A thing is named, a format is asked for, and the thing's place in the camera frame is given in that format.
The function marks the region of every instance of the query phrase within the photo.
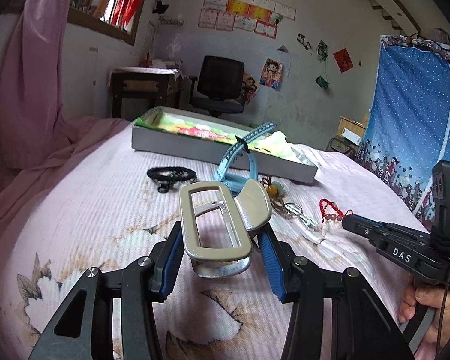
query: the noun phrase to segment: black bracelet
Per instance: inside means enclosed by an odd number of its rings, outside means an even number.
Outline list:
[[[179,166],[149,169],[147,176],[160,183],[160,186],[158,187],[158,192],[160,193],[167,193],[175,183],[190,181],[197,178],[197,174],[193,170]]]

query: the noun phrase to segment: yellow bead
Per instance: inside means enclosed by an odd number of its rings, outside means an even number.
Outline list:
[[[269,185],[267,186],[267,192],[270,196],[276,196],[278,195],[278,188],[276,185]]]

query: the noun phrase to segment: window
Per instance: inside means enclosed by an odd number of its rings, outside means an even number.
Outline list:
[[[12,0],[5,9],[5,13],[21,12],[25,1]],[[68,22],[124,40],[133,45],[143,7],[143,0],[138,6],[136,2],[136,11],[132,10],[131,14],[129,11],[126,12],[126,7],[122,7],[122,5],[117,7],[117,4],[120,3],[119,0],[72,0],[68,11]]]

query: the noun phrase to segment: black desk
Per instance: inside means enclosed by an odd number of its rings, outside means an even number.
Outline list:
[[[112,117],[122,116],[122,100],[152,100],[153,107],[178,108],[183,78],[171,70],[146,67],[119,68],[112,72]]]

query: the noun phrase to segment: silver screw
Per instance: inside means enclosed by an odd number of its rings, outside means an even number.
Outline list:
[[[349,275],[351,278],[357,278],[360,276],[360,271],[356,268],[348,268],[346,270],[347,275]]]
[[[94,278],[98,275],[98,268],[88,268],[87,269],[87,277]]]
[[[308,260],[305,257],[297,256],[293,259],[293,262],[298,266],[306,266],[308,263]]]
[[[152,263],[152,259],[150,257],[141,257],[138,260],[138,265],[140,266],[149,266]]]

